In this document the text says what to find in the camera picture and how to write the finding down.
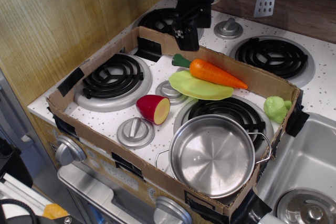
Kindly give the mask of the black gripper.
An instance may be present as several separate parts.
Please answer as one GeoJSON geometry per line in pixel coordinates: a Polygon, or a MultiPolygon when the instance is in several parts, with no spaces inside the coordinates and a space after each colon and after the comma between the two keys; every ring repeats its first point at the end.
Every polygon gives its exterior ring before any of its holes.
{"type": "Polygon", "coordinates": [[[211,5],[215,0],[177,0],[172,22],[173,36],[181,51],[198,51],[197,28],[211,26],[211,5]]]}

